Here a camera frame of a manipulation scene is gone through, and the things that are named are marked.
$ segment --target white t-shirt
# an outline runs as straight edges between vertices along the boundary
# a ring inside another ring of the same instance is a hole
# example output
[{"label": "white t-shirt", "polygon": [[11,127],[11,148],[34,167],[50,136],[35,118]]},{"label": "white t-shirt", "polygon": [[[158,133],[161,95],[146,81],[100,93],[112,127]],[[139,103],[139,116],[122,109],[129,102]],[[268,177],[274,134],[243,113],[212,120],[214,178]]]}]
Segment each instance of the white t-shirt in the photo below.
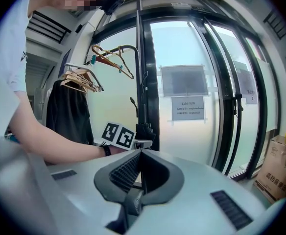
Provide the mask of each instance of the white t-shirt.
[{"label": "white t-shirt", "polygon": [[25,30],[30,0],[17,0],[0,22],[0,77],[14,92],[26,92]]}]

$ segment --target person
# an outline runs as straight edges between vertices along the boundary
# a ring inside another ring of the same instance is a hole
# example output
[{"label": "person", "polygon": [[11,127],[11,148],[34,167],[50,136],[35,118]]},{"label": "person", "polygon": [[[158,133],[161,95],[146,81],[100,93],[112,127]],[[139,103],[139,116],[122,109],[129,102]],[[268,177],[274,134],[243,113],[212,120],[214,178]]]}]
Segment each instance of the person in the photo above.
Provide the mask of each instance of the person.
[{"label": "person", "polygon": [[[52,6],[59,9],[94,9],[106,0],[17,0],[0,23],[0,76],[19,98],[9,127],[24,150],[51,163],[73,163],[105,157],[107,148],[72,142],[41,125],[35,118],[25,86],[25,30],[33,11]],[[109,146],[111,155],[123,149]]]}]

